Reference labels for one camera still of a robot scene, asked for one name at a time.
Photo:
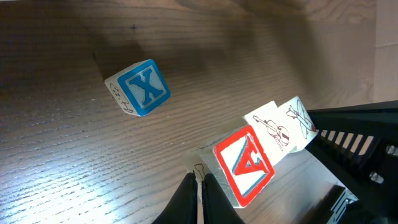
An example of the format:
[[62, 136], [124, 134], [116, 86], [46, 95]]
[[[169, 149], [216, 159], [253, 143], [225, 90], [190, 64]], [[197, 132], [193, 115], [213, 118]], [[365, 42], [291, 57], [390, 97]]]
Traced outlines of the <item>engraved number wooden block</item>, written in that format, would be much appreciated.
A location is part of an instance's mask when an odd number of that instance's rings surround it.
[[282, 119], [274, 101], [245, 114], [243, 119], [252, 126], [272, 166], [296, 150], [292, 132], [289, 131], [287, 122]]

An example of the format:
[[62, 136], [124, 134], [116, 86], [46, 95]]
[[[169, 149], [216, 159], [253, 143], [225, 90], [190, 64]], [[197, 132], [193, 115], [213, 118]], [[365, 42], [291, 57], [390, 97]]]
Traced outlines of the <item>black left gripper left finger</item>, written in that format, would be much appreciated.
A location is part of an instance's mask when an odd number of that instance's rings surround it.
[[152, 224], [197, 224], [198, 184], [194, 173], [187, 173], [162, 213]]

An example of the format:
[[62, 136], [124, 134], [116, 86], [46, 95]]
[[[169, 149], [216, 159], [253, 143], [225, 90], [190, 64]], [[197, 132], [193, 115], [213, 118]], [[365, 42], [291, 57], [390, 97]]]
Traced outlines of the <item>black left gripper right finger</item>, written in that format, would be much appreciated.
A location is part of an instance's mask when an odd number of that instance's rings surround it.
[[244, 224], [213, 174], [201, 183], [204, 224]]

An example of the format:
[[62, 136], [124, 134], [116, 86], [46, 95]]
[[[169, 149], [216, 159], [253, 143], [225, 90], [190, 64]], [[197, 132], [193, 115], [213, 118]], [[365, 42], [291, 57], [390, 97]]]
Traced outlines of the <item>red A wooden block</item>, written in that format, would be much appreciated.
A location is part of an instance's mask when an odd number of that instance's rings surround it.
[[213, 174], [234, 208], [249, 205], [275, 175], [250, 125], [220, 134], [188, 151], [182, 162], [199, 184], [207, 174]]

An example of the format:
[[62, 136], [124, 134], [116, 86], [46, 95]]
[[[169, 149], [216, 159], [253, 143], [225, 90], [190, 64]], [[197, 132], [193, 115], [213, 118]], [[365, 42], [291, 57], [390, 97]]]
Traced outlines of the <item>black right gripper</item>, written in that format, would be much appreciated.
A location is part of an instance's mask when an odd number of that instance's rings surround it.
[[319, 131], [306, 147], [346, 191], [324, 214], [334, 223], [397, 222], [397, 102], [310, 110]]

